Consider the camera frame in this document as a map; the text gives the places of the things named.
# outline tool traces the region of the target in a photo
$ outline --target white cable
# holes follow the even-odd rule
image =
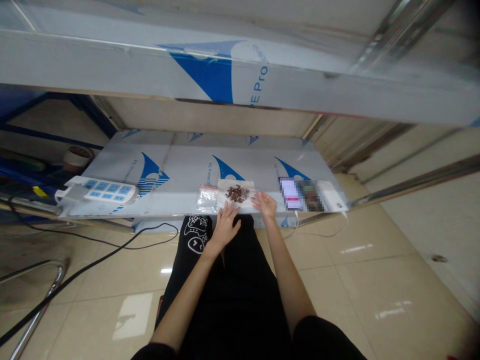
[[[322,235],[322,234],[315,234],[315,233],[311,233],[311,232],[302,232],[302,234],[307,234],[307,235],[316,235],[316,236],[319,236],[319,237],[322,237],[322,238],[333,238],[335,235],[338,235],[340,234],[343,230],[345,230],[347,228],[347,226],[349,225],[349,218],[347,216],[347,213],[345,211],[342,211],[341,214],[345,217],[345,225],[340,229],[338,230],[336,233],[332,234],[332,235]]]
[[[291,236],[294,234],[295,230],[297,230],[297,229],[299,228],[299,211],[298,211],[298,210],[295,210],[294,213],[295,213],[295,217],[296,217],[296,226],[295,226],[295,228],[293,229],[293,231],[291,232],[291,234],[288,235],[288,236],[285,236],[285,237],[283,238],[283,240],[288,239],[289,237],[291,237]]]

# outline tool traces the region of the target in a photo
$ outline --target phone screen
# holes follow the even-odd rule
[[[293,177],[279,177],[280,190],[287,210],[302,211],[302,198],[300,189]]]

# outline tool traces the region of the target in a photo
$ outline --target metal pole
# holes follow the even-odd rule
[[[24,275],[26,273],[29,273],[33,270],[42,268],[46,265],[55,265],[57,266],[57,272],[56,272],[56,277],[55,280],[53,280],[53,283],[50,286],[50,289],[46,293],[45,297],[49,296],[51,293],[53,293],[62,283],[62,280],[65,276],[65,273],[67,272],[68,264],[69,264],[69,259],[66,259],[64,261],[62,260],[45,260],[38,262],[34,265],[27,266],[23,268],[22,270],[15,271],[14,273],[4,276],[0,279],[0,284],[5,283],[9,280],[15,279],[21,275]],[[32,337],[35,329],[37,328],[40,320],[42,319],[42,316],[44,315],[45,311],[47,310],[48,305],[45,306],[42,310],[36,313],[34,318],[30,321],[30,324],[25,330],[25,333],[23,333],[23,336],[21,337],[20,341],[18,342],[18,345],[16,346],[15,350],[10,356],[10,360],[18,360],[20,356],[22,356],[22,352],[24,351],[25,347],[27,346],[27,343],[30,340],[30,337]]]
[[[480,154],[467,157],[466,159],[440,167],[436,170],[400,182],[396,185],[389,186],[364,197],[360,197],[349,203],[348,211],[352,212],[370,205],[398,198],[402,195],[426,189],[437,184],[446,183],[447,181],[474,174],[478,171],[480,171]],[[320,219],[325,219],[337,214],[337,212],[322,212],[299,221],[298,227],[301,228]]]

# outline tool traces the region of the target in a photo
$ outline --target clear plastic bag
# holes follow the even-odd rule
[[[219,188],[210,184],[201,184],[199,187],[196,209],[199,214],[216,214]]]

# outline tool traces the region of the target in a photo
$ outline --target seed pile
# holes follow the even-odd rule
[[[249,197],[249,193],[249,189],[237,185],[235,188],[230,186],[225,196],[236,203],[243,203]]]

